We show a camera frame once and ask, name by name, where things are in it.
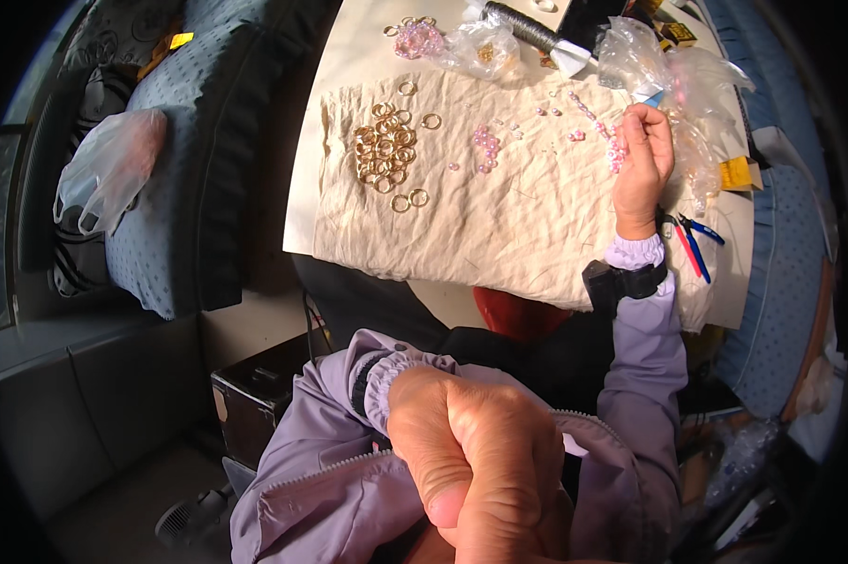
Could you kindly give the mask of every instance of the beige cloth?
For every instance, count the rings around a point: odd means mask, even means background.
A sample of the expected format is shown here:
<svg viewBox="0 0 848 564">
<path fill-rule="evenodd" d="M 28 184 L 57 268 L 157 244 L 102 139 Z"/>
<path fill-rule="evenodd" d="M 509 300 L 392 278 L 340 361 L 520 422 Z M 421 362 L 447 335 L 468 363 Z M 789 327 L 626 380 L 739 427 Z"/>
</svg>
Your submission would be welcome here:
<svg viewBox="0 0 848 564">
<path fill-rule="evenodd" d="M 398 94 L 405 80 L 418 85 L 413 96 Z M 580 273 L 591 260 L 602 259 L 614 238 L 615 175 L 605 157 L 606 142 L 568 98 L 569 89 L 601 122 L 620 123 L 628 98 L 597 86 L 596 75 L 500 86 L 429 70 L 322 96 L 324 157 L 314 256 L 380 278 L 484 286 L 563 309 L 590 310 Z M 551 97 L 551 91 L 557 95 Z M 384 101 L 408 109 L 409 125 L 418 134 L 408 179 L 387 195 L 356 178 L 353 139 L 355 129 L 373 125 L 371 107 Z M 537 107 L 546 115 L 538 116 Z M 562 115 L 555 117 L 552 107 Z M 441 116 L 439 129 L 419 126 L 428 113 Z M 520 140 L 512 136 L 512 122 L 520 125 Z M 489 174 L 477 172 L 486 162 L 483 148 L 472 142 L 478 124 L 502 140 L 499 166 Z M 575 129 L 587 139 L 568 141 L 566 134 Z M 448 168 L 452 162 L 458 171 Z M 414 188 L 428 191 L 426 206 L 403 214 L 390 209 L 395 193 Z M 663 205 L 690 215 L 689 190 L 667 187 Z M 715 245 L 699 242 L 714 277 Z M 677 237 L 666 243 L 669 267 L 678 276 L 682 323 L 699 331 L 711 287 L 695 277 Z"/>
</svg>

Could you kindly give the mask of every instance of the lavender jacket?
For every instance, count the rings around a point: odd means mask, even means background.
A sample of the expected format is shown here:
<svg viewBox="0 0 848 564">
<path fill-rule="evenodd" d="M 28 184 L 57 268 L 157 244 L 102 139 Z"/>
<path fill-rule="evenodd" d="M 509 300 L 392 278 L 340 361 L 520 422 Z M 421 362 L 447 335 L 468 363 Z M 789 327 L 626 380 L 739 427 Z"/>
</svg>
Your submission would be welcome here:
<svg viewBox="0 0 848 564">
<path fill-rule="evenodd" d="M 657 235 L 616 238 L 605 256 L 610 265 L 634 269 L 660 264 L 664 250 Z M 675 392 L 688 380 L 674 298 L 669 272 L 655 295 L 619 303 L 599 418 L 551 411 L 565 450 L 583 459 L 570 558 L 661 562 L 667 556 L 680 507 Z M 350 398 L 369 362 L 364 419 Z M 513 385 L 550 408 L 502 371 L 460 366 L 451 356 L 360 330 L 348 349 L 309 362 L 296 377 L 292 404 L 230 520 L 236 564 L 367 562 L 378 545 L 424 515 L 405 463 L 390 450 L 371 453 L 370 438 L 371 429 L 387 434 L 393 379 L 418 366 Z"/>
</svg>

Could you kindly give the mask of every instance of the right hand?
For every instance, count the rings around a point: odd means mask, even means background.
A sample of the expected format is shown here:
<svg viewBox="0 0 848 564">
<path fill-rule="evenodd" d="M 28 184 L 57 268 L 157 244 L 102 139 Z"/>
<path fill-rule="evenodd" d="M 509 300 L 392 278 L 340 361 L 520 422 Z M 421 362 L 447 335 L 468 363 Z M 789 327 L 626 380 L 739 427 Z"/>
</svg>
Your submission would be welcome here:
<svg viewBox="0 0 848 564">
<path fill-rule="evenodd" d="M 675 167 L 668 118 L 655 107 L 633 104 L 624 110 L 621 147 L 628 153 L 612 187 L 615 231 L 638 241 L 656 233 L 656 205 Z"/>
</svg>

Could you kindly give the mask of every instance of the blue pliers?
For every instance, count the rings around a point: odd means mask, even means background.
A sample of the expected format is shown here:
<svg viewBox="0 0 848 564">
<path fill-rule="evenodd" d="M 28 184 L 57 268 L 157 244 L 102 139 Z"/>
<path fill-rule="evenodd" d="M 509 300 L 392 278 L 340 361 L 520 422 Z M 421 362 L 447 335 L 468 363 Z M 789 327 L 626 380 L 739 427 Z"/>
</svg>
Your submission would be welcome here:
<svg viewBox="0 0 848 564">
<path fill-rule="evenodd" d="M 691 229 L 699 231 L 703 235 L 706 235 L 714 242 L 719 244 L 724 244 L 724 239 L 721 237 L 721 235 L 719 235 L 715 231 L 712 231 L 711 228 L 706 227 L 702 223 L 686 218 L 684 214 L 678 214 L 678 221 L 684 228 L 684 235 L 687 236 L 688 243 L 690 244 L 690 250 L 694 254 L 694 258 L 697 259 L 697 265 L 699 265 L 700 267 L 700 272 L 703 275 L 703 280 L 707 281 L 707 284 L 712 283 L 712 279 L 709 277 L 709 270 L 706 267 L 706 263 L 703 262 L 703 255 L 700 254 L 700 247 L 697 244 L 697 240 L 691 233 Z"/>
</svg>

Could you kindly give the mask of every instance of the gray floor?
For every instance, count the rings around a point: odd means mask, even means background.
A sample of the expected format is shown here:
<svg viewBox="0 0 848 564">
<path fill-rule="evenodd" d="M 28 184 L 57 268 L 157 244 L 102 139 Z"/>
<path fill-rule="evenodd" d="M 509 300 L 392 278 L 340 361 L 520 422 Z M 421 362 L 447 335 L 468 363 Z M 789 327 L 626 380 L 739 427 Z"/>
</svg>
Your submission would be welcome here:
<svg viewBox="0 0 848 564">
<path fill-rule="evenodd" d="M 154 536 L 154 525 L 170 505 L 226 483 L 219 463 L 176 441 L 58 514 L 47 532 L 70 564 L 229 562 L 227 524 L 234 499 L 220 525 L 198 545 L 174 552 Z"/>
</svg>

